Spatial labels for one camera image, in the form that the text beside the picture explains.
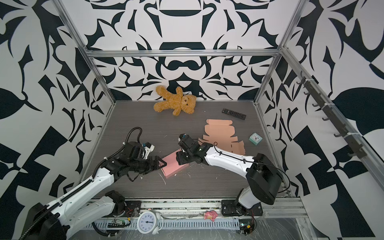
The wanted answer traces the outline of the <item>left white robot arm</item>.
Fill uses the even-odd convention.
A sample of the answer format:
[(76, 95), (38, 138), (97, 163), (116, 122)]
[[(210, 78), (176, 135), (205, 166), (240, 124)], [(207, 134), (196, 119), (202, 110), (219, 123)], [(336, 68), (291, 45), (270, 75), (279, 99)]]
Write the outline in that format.
[(154, 145), (140, 138), (128, 138), (122, 147), (98, 163), (93, 174), (63, 196), (46, 205), (36, 204), (27, 215), (21, 240), (67, 240), (85, 226), (110, 214), (125, 211), (125, 198), (116, 191), (87, 205), (96, 194), (130, 172), (146, 175), (167, 166), (159, 156), (151, 156)]

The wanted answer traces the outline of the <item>peach cardboard box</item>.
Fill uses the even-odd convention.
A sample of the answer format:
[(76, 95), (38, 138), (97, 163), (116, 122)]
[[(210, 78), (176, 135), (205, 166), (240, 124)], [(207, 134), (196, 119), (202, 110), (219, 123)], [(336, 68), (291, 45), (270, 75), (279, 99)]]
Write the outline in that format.
[(244, 142), (239, 141), (235, 136), (235, 127), (232, 126), (232, 123), (231, 120), (207, 119), (205, 135), (199, 140), (203, 143), (217, 143), (217, 148), (230, 153), (245, 155)]

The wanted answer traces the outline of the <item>pink cardboard box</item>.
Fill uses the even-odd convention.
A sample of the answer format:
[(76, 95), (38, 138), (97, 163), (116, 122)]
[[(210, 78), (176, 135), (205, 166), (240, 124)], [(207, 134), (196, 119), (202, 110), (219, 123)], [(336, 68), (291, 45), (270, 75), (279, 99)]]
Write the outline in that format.
[(177, 162), (177, 152), (179, 151), (181, 151), (181, 149), (176, 150), (175, 152), (162, 158), (162, 160), (167, 163), (167, 165), (162, 168), (162, 172), (166, 179), (171, 178), (172, 176), (189, 166), (189, 164), (179, 165), (179, 163)]

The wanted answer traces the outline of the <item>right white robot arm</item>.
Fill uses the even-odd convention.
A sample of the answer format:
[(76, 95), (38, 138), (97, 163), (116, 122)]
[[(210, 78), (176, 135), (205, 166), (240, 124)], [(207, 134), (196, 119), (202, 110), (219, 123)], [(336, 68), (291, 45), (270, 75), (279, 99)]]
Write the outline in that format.
[(251, 209), (259, 203), (275, 203), (284, 173), (264, 154), (257, 154), (255, 157), (238, 155), (210, 143), (200, 144), (198, 140), (186, 134), (179, 136), (178, 145), (181, 147), (177, 152), (177, 162), (180, 166), (196, 162), (220, 167), (245, 178), (249, 186), (241, 190), (236, 200), (243, 208)]

